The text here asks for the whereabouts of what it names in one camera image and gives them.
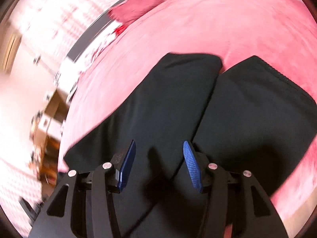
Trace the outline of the wooden desk with shelves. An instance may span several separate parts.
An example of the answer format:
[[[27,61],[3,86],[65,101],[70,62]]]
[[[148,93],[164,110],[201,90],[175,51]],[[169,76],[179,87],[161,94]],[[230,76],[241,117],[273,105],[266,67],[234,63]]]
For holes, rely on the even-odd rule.
[[[67,94],[57,88],[46,97],[44,108],[31,120],[29,168],[38,180],[50,186],[55,186],[57,181],[57,162],[68,110]]]

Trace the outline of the pink velvet bed cover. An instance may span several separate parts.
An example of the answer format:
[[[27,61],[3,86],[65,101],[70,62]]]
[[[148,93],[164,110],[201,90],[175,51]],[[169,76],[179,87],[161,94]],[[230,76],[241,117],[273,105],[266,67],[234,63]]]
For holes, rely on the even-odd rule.
[[[59,172],[74,170],[65,162],[67,151],[113,114],[167,54],[214,55],[221,60],[220,73],[255,56],[316,102],[316,23],[303,3],[167,0],[133,22],[79,78],[63,131]],[[234,228],[235,237],[251,228],[241,185],[248,180],[245,171],[230,171],[238,182],[228,187],[226,226]],[[291,174],[268,195],[280,224],[315,187],[316,136]]]

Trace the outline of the black embroidered pants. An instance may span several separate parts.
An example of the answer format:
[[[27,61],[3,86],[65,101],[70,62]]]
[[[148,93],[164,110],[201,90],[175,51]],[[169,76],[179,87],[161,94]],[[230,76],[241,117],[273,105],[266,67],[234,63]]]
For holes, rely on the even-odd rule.
[[[72,146],[70,169],[92,171],[137,152],[123,193],[115,195],[123,237],[195,237],[206,197],[183,158],[191,141],[226,170],[251,171],[272,195],[316,136],[316,102],[258,57],[224,73],[209,54],[167,54],[113,114]]]

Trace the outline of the red garment on bed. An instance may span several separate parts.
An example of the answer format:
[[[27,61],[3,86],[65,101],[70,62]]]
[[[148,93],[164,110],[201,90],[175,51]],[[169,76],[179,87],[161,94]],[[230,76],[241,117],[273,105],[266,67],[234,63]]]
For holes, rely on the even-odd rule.
[[[113,33],[116,35],[116,37],[120,36],[127,28],[129,27],[129,24],[121,24],[120,26],[116,27]]]

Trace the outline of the grey white headboard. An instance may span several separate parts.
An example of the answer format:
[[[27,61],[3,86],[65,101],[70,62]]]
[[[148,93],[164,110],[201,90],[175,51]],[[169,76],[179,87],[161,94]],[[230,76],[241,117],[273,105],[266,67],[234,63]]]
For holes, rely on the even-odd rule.
[[[119,5],[124,0],[118,0],[113,6]],[[108,10],[103,12],[79,37],[68,51],[67,58],[76,62],[89,45],[111,24],[114,20],[108,16]]]

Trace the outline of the dark pink ruffled pillow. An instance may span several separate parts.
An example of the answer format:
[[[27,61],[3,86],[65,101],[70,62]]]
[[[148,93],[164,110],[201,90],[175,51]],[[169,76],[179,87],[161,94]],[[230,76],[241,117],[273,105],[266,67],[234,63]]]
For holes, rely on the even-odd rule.
[[[132,23],[166,0],[124,0],[108,10],[108,17],[117,22]]]

